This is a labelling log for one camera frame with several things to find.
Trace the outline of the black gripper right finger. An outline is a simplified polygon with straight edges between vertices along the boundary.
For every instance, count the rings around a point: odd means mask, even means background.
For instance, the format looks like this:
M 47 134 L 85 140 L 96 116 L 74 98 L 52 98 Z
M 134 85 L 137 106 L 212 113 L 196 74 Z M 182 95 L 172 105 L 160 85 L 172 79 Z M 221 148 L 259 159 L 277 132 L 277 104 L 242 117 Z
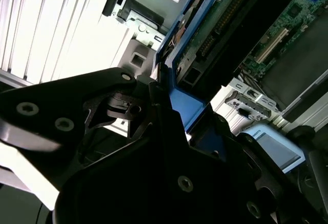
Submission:
M 322 217 L 296 190 L 257 140 L 247 133 L 233 135 L 222 116 L 213 110 L 210 115 L 212 123 L 218 124 L 219 132 L 226 133 L 242 146 L 248 160 L 247 169 L 254 177 L 261 216 L 269 216 L 265 223 L 322 223 Z

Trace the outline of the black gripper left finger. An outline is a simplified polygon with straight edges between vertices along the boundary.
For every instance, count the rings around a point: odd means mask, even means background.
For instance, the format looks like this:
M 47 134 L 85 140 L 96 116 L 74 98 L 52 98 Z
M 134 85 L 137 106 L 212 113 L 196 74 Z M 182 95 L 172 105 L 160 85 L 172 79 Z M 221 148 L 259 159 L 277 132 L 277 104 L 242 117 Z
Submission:
M 128 138 L 109 155 L 143 138 L 171 149 L 187 143 L 160 83 L 110 68 L 2 93 L 1 163 L 40 199 L 54 196 L 56 204 L 65 183 L 84 170 L 74 163 L 84 136 L 117 118 L 129 122 Z

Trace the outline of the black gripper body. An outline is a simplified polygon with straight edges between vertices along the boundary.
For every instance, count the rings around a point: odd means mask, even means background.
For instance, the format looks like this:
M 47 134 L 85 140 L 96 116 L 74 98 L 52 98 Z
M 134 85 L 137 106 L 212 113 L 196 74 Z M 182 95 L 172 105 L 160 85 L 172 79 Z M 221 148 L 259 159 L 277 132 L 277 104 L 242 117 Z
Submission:
M 143 138 L 73 175 L 54 223 L 273 223 L 248 171 L 188 146 Z

